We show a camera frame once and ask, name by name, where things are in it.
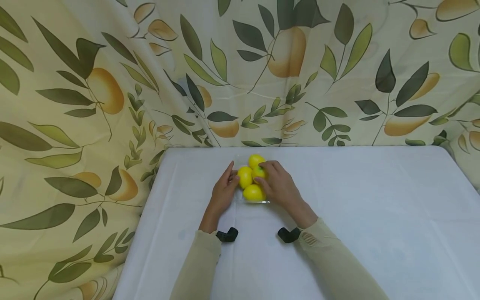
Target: human hand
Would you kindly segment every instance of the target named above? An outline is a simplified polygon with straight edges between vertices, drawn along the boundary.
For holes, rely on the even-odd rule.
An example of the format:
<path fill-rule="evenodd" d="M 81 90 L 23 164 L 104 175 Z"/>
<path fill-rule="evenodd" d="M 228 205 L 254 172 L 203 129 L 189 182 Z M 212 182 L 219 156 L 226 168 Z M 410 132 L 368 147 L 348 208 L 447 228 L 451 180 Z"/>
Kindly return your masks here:
<path fill-rule="evenodd" d="M 285 209 L 297 225 L 307 228 L 313 225 L 318 216 L 302 199 L 292 176 L 285 171 L 278 161 L 266 161 L 259 166 L 268 174 L 267 179 L 256 177 L 267 197 Z"/>
<path fill-rule="evenodd" d="M 232 169 L 233 162 L 229 164 L 213 187 L 212 198 L 210 198 L 210 203 L 205 210 L 204 217 L 198 228 L 199 230 L 207 233 L 214 232 L 218 226 L 218 220 L 232 203 L 235 188 L 240 181 L 237 172 Z"/>

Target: beige sleeve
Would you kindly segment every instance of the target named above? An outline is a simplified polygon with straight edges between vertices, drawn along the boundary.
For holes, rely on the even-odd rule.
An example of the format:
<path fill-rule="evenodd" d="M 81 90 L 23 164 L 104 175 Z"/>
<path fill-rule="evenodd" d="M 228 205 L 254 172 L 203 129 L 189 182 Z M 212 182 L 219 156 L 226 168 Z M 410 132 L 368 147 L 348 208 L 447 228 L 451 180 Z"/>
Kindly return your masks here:
<path fill-rule="evenodd" d="M 375 279 L 321 218 L 302 230 L 299 241 L 336 300 L 388 299 Z"/>
<path fill-rule="evenodd" d="M 221 250 L 222 242 L 216 237 L 216 231 L 208 234 L 197 230 L 170 300 L 210 300 Z"/>

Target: black object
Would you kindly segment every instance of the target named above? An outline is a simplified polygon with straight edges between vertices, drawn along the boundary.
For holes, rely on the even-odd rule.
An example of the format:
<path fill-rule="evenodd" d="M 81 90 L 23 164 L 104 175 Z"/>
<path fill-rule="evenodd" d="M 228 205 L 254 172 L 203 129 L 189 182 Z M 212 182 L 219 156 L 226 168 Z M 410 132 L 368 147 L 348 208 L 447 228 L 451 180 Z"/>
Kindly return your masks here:
<path fill-rule="evenodd" d="M 230 227 L 227 233 L 219 231 L 216 233 L 216 237 L 220 240 L 220 242 L 227 242 L 232 243 L 237 238 L 239 231 L 233 227 Z"/>
<path fill-rule="evenodd" d="M 294 241 L 298 240 L 300 236 L 300 229 L 295 227 L 292 231 L 288 231 L 285 227 L 282 227 L 277 235 L 282 239 L 282 241 L 286 244 L 293 243 Z"/>

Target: white tablecloth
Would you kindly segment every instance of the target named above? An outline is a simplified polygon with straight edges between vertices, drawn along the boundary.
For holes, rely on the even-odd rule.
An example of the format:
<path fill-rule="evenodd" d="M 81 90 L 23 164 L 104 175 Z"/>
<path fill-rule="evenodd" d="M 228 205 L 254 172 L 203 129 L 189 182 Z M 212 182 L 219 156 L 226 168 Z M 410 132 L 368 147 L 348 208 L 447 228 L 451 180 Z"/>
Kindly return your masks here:
<path fill-rule="evenodd" d="M 218 177 L 252 153 L 278 160 L 303 198 L 392 300 L 480 299 L 480 196 L 442 148 L 268 147 L 166 151 L 114 300 L 167 300 Z M 213 300 L 327 299 L 273 204 L 234 202 Z"/>

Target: fabric backdrop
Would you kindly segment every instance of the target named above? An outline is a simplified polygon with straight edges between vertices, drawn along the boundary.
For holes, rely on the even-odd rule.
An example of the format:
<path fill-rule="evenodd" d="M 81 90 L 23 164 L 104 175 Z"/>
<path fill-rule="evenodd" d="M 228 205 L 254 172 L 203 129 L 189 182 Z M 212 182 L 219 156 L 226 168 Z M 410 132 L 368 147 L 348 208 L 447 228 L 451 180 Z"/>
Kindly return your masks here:
<path fill-rule="evenodd" d="M 111 298 L 168 147 L 433 144 L 480 187 L 478 0 L 148 1 L 0 1 L 0 299 Z"/>

